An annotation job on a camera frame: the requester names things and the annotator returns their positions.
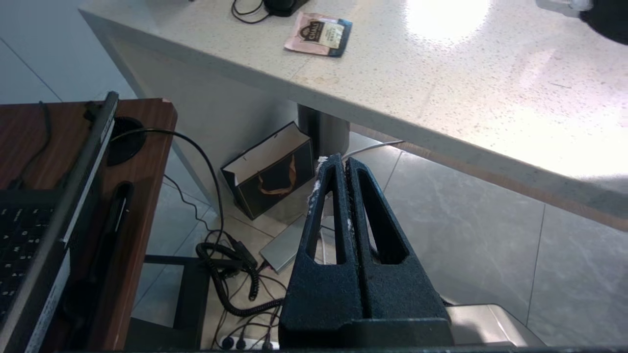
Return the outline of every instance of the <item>power strip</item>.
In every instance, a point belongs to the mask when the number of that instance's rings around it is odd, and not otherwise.
[[[220,345],[222,345],[222,341],[226,339],[227,337],[228,336],[223,336],[220,338],[220,340],[218,341]],[[231,347],[230,349],[225,349],[225,350],[240,350],[236,348],[236,343],[240,339],[240,336],[231,336],[231,338],[234,340],[234,346]],[[245,337],[244,342],[246,343],[246,347],[242,350],[261,350],[262,345],[264,344],[264,340],[261,340],[257,344],[255,344],[255,342],[257,342],[258,340],[259,339],[248,339]],[[273,350],[279,349],[279,342],[271,341],[271,344],[273,345]]]

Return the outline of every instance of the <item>white speckled countertop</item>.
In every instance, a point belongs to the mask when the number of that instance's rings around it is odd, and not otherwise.
[[[318,57],[283,49],[294,16],[243,24],[230,3],[92,1],[82,11],[628,229],[628,46],[534,0],[310,0],[305,12],[354,23],[343,57]]]

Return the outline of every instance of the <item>chai tea packet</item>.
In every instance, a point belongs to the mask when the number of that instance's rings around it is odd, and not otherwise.
[[[302,13],[284,47],[298,52],[341,56],[347,47],[352,23],[318,13]]]

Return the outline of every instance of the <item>bag handle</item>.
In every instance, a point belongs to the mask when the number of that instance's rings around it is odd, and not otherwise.
[[[292,154],[292,160],[290,161],[290,168],[288,169],[288,178],[290,179],[290,187],[282,188],[282,189],[275,189],[275,190],[266,190],[263,187],[264,180],[262,179],[262,173],[258,174],[257,178],[259,179],[259,185],[257,186],[257,188],[264,195],[282,196],[284,194],[290,193],[292,189],[295,188],[295,183],[296,183],[295,155]]]

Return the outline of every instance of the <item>laptop keyboard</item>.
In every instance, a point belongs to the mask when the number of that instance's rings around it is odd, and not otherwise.
[[[52,212],[47,206],[0,205],[0,320],[26,276]]]

